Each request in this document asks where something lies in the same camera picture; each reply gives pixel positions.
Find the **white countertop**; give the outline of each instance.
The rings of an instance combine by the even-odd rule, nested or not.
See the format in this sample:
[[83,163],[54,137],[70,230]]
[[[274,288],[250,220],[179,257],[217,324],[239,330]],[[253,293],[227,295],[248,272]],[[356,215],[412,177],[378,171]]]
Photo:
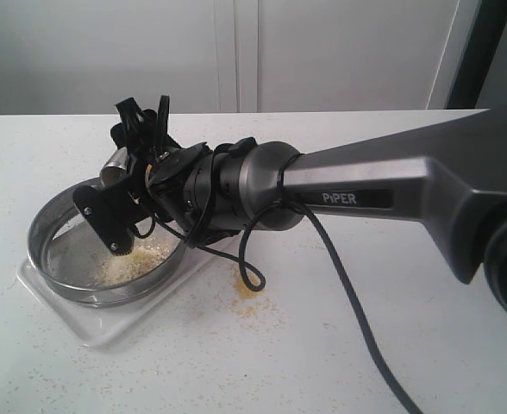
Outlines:
[[[211,146],[253,135],[302,152],[470,111],[174,115],[173,137]],[[96,176],[116,116],[0,116],[0,413],[403,412],[306,221],[254,234],[267,277],[242,298],[212,261],[109,348],[79,345],[16,280],[26,233],[53,195]],[[427,413],[507,412],[507,314],[478,273],[452,275],[417,223],[321,217],[385,358]]]

